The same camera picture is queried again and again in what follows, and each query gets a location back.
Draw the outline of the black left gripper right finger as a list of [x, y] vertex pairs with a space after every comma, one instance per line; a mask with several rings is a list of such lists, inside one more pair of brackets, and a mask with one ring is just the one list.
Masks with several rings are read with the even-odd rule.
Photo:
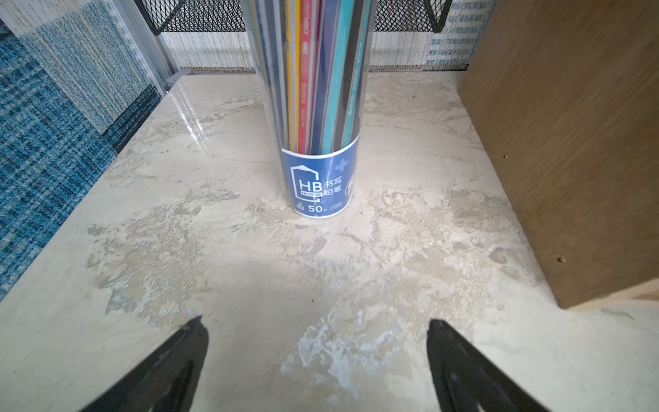
[[430, 321], [427, 357], [442, 411], [545, 411], [448, 322]]

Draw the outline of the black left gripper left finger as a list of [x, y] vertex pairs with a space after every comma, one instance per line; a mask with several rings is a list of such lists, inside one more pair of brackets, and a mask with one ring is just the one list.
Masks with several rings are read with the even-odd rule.
[[188, 411], [192, 407], [209, 333], [200, 316], [182, 325], [85, 411]]

